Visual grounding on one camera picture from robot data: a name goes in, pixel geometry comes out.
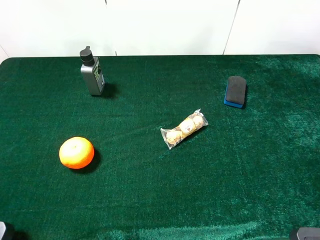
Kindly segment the blue black whiteboard eraser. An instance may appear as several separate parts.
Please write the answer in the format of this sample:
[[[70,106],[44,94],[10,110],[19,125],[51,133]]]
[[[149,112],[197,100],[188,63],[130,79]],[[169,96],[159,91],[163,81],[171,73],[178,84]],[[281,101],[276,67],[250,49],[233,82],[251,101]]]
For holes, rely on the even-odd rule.
[[[245,104],[247,81],[241,76],[230,76],[225,89],[224,104],[241,109]]]

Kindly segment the grey bottle with black cap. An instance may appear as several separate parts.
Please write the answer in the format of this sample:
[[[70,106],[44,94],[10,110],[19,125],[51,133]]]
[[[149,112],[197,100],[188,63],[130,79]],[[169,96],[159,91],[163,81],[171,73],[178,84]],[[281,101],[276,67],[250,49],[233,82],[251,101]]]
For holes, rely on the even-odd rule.
[[[79,53],[82,61],[80,72],[92,96],[100,96],[105,88],[105,79],[99,58],[93,56],[90,46],[86,46]]]

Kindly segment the orange mandarin fruit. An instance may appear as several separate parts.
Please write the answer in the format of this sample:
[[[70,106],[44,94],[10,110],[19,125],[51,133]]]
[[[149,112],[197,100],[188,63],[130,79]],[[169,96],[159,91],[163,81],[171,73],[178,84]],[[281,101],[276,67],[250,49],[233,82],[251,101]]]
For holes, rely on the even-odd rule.
[[[72,137],[59,149],[60,162],[70,169],[82,169],[89,165],[95,154],[93,144],[84,137]]]

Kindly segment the green felt table cover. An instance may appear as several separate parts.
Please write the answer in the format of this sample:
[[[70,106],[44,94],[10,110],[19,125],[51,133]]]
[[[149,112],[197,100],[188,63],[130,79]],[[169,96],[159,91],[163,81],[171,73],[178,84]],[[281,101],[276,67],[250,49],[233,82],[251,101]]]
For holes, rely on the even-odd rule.
[[[0,219],[15,240],[286,240],[320,225],[320,57],[109,56],[0,65]],[[242,108],[224,104],[246,80]],[[169,149],[201,109],[208,125]],[[61,145],[94,157],[64,166]]]

